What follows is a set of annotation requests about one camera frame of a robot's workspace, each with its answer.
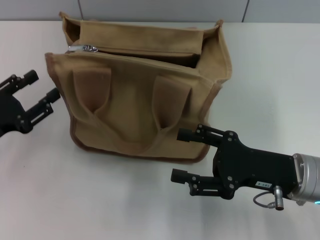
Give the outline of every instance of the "white table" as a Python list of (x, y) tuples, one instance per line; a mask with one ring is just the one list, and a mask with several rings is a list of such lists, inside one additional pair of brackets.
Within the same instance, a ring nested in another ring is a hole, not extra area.
[[(211, 23), (148, 23), (208, 28)], [(225, 23), (233, 64), (210, 123), (247, 146), (320, 156), (320, 24)], [(25, 108), (54, 87), (44, 54), (67, 49), (61, 22), (0, 22), (0, 81), (35, 69), (16, 96)], [(189, 196), (172, 168), (212, 176), (212, 147), (194, 165), (88, 153), (69, 136), (62, 100), (32, 132), (0, 138), (1, 240), (316, 240), (320, 206), (264, 209), (240, 188), (232, 200)], [(272, 196), (261, 199), (270, 202)]]

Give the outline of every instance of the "metal zipper pull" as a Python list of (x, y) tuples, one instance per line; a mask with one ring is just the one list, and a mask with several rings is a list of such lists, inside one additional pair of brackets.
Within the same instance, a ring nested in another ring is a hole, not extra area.
[(75, 51), (84, 51), (84, 52), (98, 52), (98, 48), (92, 45), (76, 45), (76, 46), (69, 46), (68, 51), (69, 52), (75, 52)]

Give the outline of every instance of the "canvas bag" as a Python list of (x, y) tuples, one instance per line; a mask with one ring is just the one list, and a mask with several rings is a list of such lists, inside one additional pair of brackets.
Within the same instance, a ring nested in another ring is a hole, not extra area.
[(80, 148), (179, 162), (206, 156), (208, 146), (178, 141), (177, 132), (209, 125), (212, 101), (231, 77), (222, 20), (200, 30), (60, 16), (73, 52), (45, 59)]

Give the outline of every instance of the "bag handle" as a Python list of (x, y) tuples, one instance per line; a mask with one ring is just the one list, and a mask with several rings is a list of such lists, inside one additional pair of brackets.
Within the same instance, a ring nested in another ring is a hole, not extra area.
[(114, 147), (127, 155), (140, 155), (160, 143), (179, 122), (185, 108), (191, 86), (158, 75), (154, 80), (152, 114), (157, 134), (149, 143), (126, 141), (99, 118), (102, 110), (111, 104), (112, 75), (110, 68), (79, 68), (73, 70), (76, 97), (103, 134), (110, 138)]

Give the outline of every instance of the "label sticker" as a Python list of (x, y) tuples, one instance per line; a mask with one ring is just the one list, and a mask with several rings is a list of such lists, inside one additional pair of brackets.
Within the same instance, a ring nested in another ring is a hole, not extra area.
[(263, 182), (263, 181), (257, 181), (255, 185), (258, 187), (263, 187), (263, 188), (267, 188), (267, 189), (271, 188), (271, 186), (272, 186), (271, 183), (267, 183), (267, 182)]

